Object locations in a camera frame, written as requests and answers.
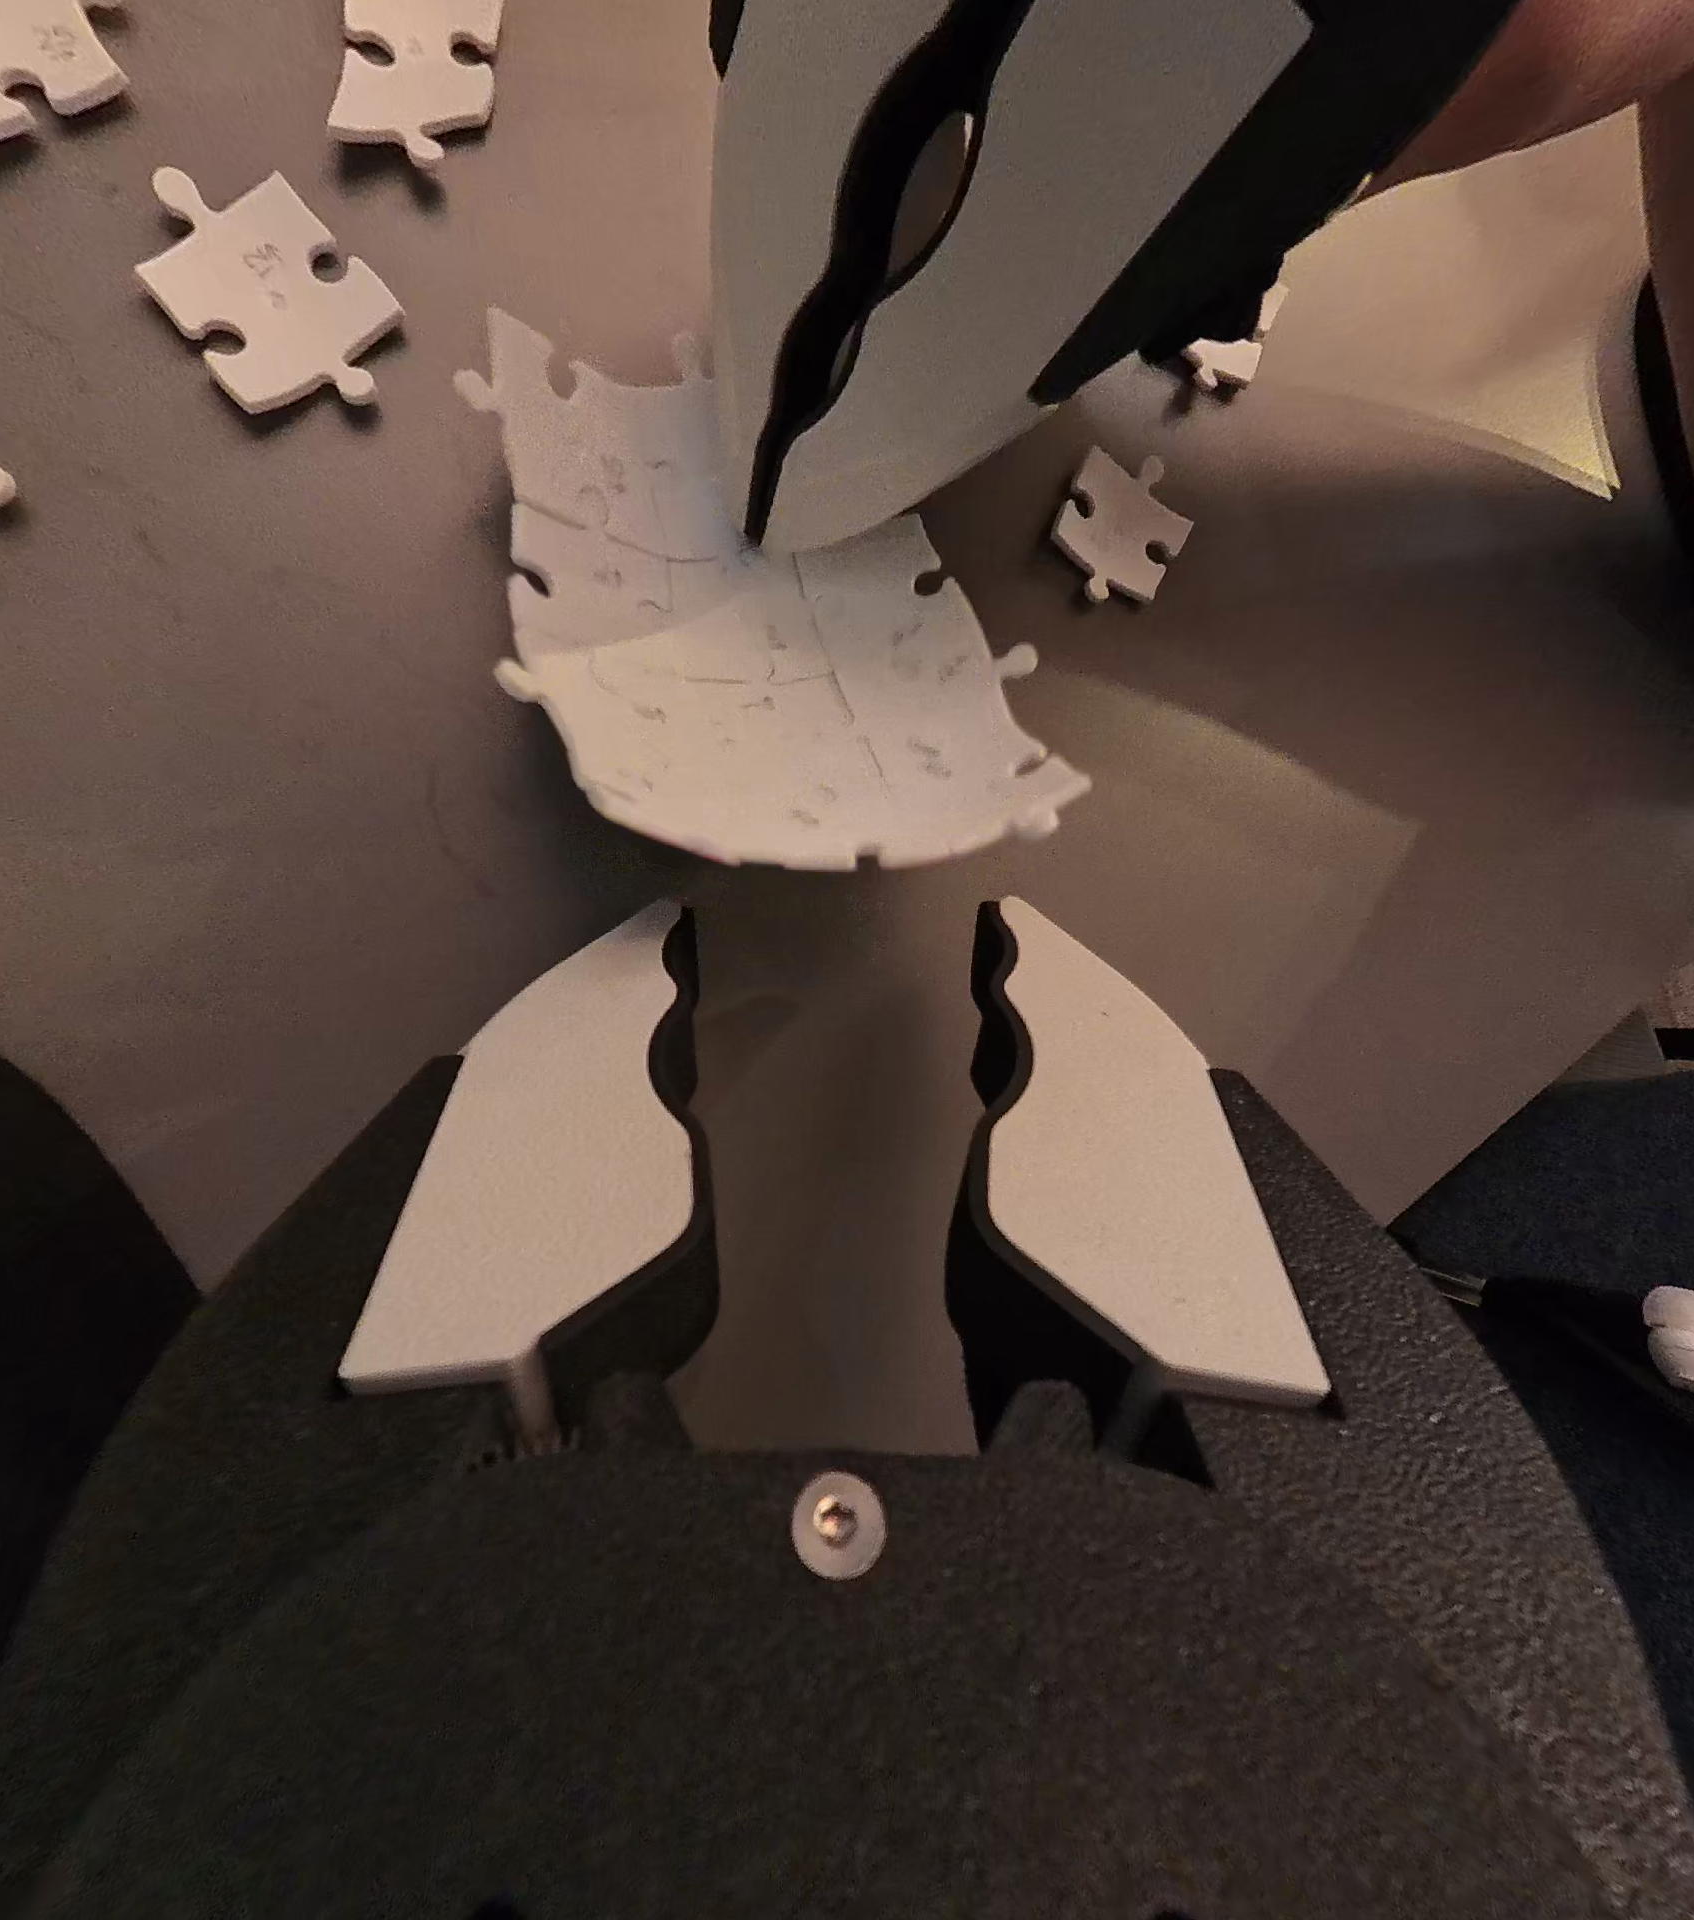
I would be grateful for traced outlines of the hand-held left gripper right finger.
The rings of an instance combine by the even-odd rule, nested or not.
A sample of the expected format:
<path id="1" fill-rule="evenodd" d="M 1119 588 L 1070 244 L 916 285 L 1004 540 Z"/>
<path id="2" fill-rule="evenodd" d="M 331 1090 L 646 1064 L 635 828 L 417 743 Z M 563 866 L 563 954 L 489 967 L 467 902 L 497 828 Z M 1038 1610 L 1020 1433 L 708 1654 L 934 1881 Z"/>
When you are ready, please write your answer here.
<path id="1" fill-rule="evenodd" d="M 963 1176 L 963 1349 L 1011 1396 L 1192 1393 L 1315 1410 L 1331 1382 L 1201 1049 L 1027 899 L 974 942 L 981 1116 Z"/>

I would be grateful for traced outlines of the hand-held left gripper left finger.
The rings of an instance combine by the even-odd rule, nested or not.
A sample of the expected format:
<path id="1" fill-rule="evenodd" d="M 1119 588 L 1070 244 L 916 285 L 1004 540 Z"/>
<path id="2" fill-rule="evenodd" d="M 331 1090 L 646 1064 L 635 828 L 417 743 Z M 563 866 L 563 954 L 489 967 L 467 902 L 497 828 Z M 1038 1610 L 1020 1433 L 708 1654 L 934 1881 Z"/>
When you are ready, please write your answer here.
<path id="1" fill-rule="evenodd" d="M 501 1385 L 586 1404 L 715 1327 L 696 927 L 657 899 L 490 1015 L 338 1363 L 351 1393 Z"/>

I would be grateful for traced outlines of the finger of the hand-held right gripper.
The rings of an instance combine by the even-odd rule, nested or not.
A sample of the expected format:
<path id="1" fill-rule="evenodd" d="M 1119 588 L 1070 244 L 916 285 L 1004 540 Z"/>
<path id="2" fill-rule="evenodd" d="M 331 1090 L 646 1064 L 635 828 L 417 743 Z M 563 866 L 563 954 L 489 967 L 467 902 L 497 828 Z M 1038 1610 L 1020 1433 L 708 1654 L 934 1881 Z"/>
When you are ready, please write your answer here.
<path id="1" fill-rule="evenodd" d="M 722 495 L 767 540 L 787 455 L 775 397 L 787 332 L 835 248 L 842 173 L 874 96 L 946 2 L 712 2 L 711 204 Z"/>
<path id="2" fill-rule="evenodd" d="M 948 2 L 850 149 L 759 546 L 872 530 L 1041 421 L 1045 363 L 1310 27 L 1297 2 Z"/>

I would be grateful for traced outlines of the assembled white puzzle section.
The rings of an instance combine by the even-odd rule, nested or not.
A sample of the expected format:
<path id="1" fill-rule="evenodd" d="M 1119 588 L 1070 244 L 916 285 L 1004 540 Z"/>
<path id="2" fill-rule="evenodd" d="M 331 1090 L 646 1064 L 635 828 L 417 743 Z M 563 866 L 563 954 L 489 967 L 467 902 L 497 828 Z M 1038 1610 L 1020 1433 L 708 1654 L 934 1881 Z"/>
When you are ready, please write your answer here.
<path id="1" fill-rule="evenodd" d="M 569 363 L 501 308 L 456 391 L 498 422 L 510 478 L 510 655 L 569 779 L 608 821 L 731 866 L 934 866 L 1038 839 L 1087 777 L 1027 736 L 919 517 L 811 554 L 749 546 L 722 500 L 715 386 Z"/>

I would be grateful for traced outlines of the scattered loose puzzle pieces group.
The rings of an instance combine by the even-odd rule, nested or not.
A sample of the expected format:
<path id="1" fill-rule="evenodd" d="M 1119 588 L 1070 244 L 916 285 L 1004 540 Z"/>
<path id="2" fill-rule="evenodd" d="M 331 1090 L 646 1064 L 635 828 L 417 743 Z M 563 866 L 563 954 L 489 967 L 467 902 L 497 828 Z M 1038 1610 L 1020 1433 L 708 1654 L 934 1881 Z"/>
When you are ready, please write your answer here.
<path id="1" fill-rule="evenodd" d="M 60 118 L 113 107 L 128 79 L 94 30 L 94 2 L 0 2 L 0 144 L 27 137 L 42 96 Z M 442 137 L 478 133 L 494 112 L 501 2 L 345 2 L 343 66 L 327 133 L 343 145 L 394 145 L 423 173 L 439 167 Z M 135 269 L 142 290 L 205 348 L 213 384 L 243 414 L 272 414 L 331 386 L 349 407 L 373 407 L 378 384 L 360 359 L 402 323 L 402 306 L 360 258 L 334 277 L 330 229 L 291 182 L 272 173 L 228 205 L 209 205 L 172 166 L 151 177 L 183 238 Z M 16 500 L 0 467 L 0 509 Z"/>

